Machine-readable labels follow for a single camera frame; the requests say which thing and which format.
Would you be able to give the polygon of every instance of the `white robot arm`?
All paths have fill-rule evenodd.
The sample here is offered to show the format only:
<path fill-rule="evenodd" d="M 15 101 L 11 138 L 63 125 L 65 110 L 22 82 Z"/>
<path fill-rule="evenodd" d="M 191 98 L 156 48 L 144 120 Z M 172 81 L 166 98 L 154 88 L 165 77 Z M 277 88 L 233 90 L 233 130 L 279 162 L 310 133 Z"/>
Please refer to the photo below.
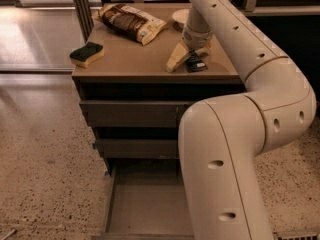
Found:
<path fill-rule="evenodd" d="M 196 240 L 271 240 L 254 171 L 256 155 L 306 131 L 314 92 L 299 68 L 229 0 L 190 0 L 186 45 L 206 46 L 214 33 L 247 93 L 191 106 L 179 128 L 179 153 Z"/>

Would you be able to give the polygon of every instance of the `snack package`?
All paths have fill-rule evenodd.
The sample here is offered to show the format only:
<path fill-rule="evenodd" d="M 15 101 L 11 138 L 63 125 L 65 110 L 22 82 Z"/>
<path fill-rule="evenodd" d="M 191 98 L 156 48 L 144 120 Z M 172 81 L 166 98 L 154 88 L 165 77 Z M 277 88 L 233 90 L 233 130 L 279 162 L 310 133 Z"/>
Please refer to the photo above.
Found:
<path fill-rule="evenodd" d="M 105 4 L 92 18 L 142 45 L 150 43 L 166 25 L 165 21 L 125 4 Z"/>

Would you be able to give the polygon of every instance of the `terrazzo floor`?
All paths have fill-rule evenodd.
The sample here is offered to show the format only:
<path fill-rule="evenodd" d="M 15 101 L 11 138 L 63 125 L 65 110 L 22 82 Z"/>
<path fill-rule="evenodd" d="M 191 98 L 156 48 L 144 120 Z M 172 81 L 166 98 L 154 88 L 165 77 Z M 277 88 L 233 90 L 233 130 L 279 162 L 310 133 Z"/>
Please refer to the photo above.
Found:
<path fill-rule="evenodd" d="M 0 7 L 0 26 L 3 15 L 16 10 L 7 9 Z M 71 68 L 65 56 L 82 43 L 74 12 L 19 13 L 25 16 L 11 22 L 20 27 L 7 28 L 18 36 L 0 31 L 0 68 Z M 64 20 L 53 27 L 57 19 L 71 22 L 69 37 L 59 31 Z M 63 51 L 58 40 L 68 43 Z M 40 44 L 49 60 L 33 49 Z M 19 49 L 34 53 L 33 59 L 19 58 Z M 0 237 L 15 228 L 12 240 L 80 240 L 102 230 L 110 179 L 91 148 L 94 138 L 78 102 L 70 75 L 0 74 Z M 257 157 L 255 166 L 273 230 L 320 232 L 319 117 L 293 143 Z"/>

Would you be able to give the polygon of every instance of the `brown table surface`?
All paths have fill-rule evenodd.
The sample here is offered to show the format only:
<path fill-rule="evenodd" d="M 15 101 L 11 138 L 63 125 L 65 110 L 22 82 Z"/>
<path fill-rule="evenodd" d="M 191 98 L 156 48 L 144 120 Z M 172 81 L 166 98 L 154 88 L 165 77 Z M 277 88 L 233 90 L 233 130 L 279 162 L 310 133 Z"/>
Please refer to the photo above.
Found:
<path fill-rule="evenodd" d="M 89 41 L 103 45 L 105 55 L 93 62 L 87 69 L 77 66 L 72 74 L 74 79 L 99 78 L 128 82 L 202 82 L 239 79 L 232 63 L 215 37 L 211 41 L 212 54 L 203 58 L 208 70 L 189 73 L 183 64 L 173 73 L 166 71 L 166 62 L 181 40 L 182 31 L 172 19 L 172 14 L 177 10 L 189 8 L 190 4 L 135 3 L 129 5 L 166 21 L 166 27 L 151 43 L 142 46 L 138 42 L 113 33 L 103 23 L 95 21 Z"/>

